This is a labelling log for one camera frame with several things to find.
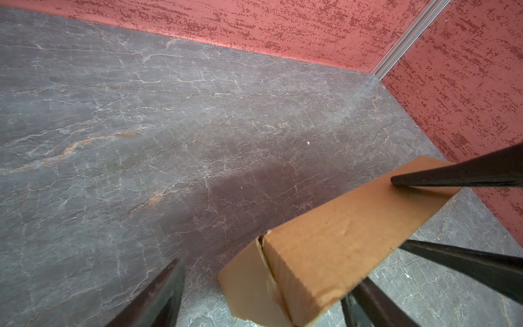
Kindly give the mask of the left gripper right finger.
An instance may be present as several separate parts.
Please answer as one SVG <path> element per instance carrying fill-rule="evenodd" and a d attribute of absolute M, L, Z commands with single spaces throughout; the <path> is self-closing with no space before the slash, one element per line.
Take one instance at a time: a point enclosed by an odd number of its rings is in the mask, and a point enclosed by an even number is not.
<path fill-rule="evenodd" d="M 346 326 L 413 326 L 411 319 L 370 278 L 341 300 Z"/>

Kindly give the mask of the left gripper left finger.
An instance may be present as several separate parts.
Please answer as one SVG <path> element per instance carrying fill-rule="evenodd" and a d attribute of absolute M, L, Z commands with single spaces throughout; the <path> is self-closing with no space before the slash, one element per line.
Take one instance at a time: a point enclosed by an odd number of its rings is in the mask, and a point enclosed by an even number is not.
<path fill-rule="evenodd" d="M 183 290 L 185 265 L 174 259 L 109 326 L 176 326 Z"/>

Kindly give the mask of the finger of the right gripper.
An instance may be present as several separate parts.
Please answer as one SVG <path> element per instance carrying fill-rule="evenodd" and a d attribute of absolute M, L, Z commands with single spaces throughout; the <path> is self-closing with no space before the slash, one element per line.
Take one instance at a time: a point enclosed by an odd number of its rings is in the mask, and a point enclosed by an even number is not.
<path fill-rule="evenodd" d="M 408 187 L 522 187 L 522 144 L 451 166 L 394 176 Z"/>
<path fill-rule="evenodd" d="M 522 258 L 414 240 L 399 248 L 458 271 L 522 304 Z"/>

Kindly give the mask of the brown cardboard box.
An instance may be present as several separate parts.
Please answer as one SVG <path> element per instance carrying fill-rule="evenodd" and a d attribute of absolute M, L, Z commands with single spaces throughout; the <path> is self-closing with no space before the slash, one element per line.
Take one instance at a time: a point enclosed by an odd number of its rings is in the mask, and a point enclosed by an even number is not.
<path fill-rule="evenodd" d="M 446 167 L 426 156 L 257 236 L 220 271 L 234 317 L 313 326 L 457 193 L 396 187 L 400 174 Z"/>

